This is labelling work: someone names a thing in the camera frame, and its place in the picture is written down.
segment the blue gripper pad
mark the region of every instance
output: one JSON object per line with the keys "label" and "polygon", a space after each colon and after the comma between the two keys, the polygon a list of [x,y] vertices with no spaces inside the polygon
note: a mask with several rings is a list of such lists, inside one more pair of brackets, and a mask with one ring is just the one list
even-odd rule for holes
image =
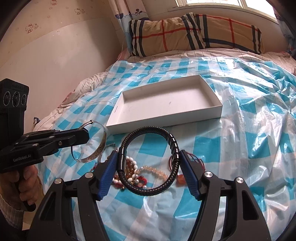
{"label": "blue gripper pad", "polygon": [[180,157],[181,157],[181,164],[180,164],[181,170],[183,172],[186,183],[188,185],[190,194],[194,196],[196,199],[198,199],[198,197],[200,196],[198,179],[192,169],[192,165],[195,165],[198,163],[191,161],[187,153],[185,152],[185,150],[181,150]]}
{"label": "blue gripper pad", "polygon": [[96,167],[95,171],[96,176],[99,180],[98,184],[98,200],[101,201],[104,196],[106,196],[109,192],[115,171],[116,171],[116,163],[117,163],[117,155],[116,151],[113,151],[109,156],[108,160],[103,163],[99,163]]}

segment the curtain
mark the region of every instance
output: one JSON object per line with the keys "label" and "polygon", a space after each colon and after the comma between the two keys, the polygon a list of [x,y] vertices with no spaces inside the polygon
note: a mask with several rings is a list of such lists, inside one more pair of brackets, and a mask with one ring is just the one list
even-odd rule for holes
{"label": "curtain", "polygon": [[276,16],[276,19],[278,20],[278,23],[279,23],[279,26],[281,28],[283,35],[285,36],[285,38],[287,39],[287,41],[289,43],[287,52],[290,55],[292,55],[293,58],[296,58],[296,40],[295,40],[293,34],[291,33],[289,27],[287,26],[287,24],[285,23],[285,21],[281,17],[281,15],[275,9],[274,9],[274,14]]}
{"label": "curtain", "polygon": [[131,52],[130,21],[149,20],[142,0],[109,0],[109,3],[125,34],[128,50]]}

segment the metal screw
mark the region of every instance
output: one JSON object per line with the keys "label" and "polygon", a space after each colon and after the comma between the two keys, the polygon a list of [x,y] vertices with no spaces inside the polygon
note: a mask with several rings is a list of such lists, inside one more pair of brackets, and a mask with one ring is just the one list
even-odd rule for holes
{"label": "metal screw", "polygon": [[213,173],[211,173],[211,172],[205,172],[205,176],[210,178],[210,177],[213,176]]}
{"label": "metal screw", "polygon": [[92,178],[94,176],[94,174],[92,172],[87,172],[84,176],[86,178]]}
{"label": "metal screw", "polygon": [[244,182],[244,179],[242,177],[237,177],[237,182],[238,183],[243,183]]}
{"label": "metal screw", "polygon": [[60,184],[61,182],[62,182],[62,179],[61,179],[61,178],[57,178],[57,179],[54,181],[55,184]]}

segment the window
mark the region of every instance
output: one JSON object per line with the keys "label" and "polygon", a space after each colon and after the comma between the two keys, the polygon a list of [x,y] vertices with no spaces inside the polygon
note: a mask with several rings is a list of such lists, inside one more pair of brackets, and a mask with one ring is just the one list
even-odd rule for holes
{"label": "window", "polygon": [[274,9],[266,0],[176,0],[179,6],[197,4],[228,4],[269,16],[275,20]]}

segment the red bead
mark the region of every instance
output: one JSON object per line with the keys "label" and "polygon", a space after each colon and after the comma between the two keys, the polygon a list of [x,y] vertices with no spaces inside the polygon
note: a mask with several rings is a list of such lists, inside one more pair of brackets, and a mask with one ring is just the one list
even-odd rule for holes
{"label": "red bead", "polygon": [[147,184],[147,179],[144,178],[143,176],[139,176],[138,179],[139,179],[139,181],[140,181],[143,185],[146,185],[146,184]]}
{"label": "red bead", "polygon": [[123,187],[122,184],[118,184],[118,183],[116,183],[114,186],[115,186],[116,188],[122,188],[122,187]]}
{"label": "red bead", "polygon": [[183,174],[177,175],[177,182],[180,185],[186,185],[186,180]]}

